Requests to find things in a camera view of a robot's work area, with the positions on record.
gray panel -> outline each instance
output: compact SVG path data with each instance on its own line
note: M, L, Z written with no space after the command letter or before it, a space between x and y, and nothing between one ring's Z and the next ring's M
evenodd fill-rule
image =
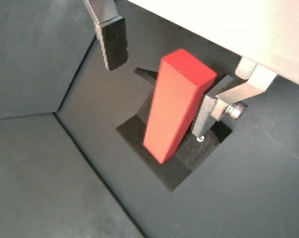
M52 114L0 121L7 237L141 237Z
M107 72L95 44L60 117L148 237L299 238L299 86L279 79L245 101L235 132L169 192L115 130L151 92L133 69L157 70L179 47L223 73L239 58L125 1L119 12L129 62Z
M0 1L0 118L59 109L93 37L81 0Z

red rectangular block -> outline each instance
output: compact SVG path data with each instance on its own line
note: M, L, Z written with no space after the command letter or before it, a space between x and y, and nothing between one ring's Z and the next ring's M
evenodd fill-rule
M216 73L183 49L163 57L144 146L161 164L176 152Z

black surface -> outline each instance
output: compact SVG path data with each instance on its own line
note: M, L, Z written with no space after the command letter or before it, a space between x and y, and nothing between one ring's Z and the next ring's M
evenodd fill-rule
M175 155L160 165L143 145L145 129L147 124L135 115L116 130L167 188L173 191L212 151L219 147L223 140L229 136L232 130L224 123L216 123L205 134L204 142L197 142L191 131L187 131Z

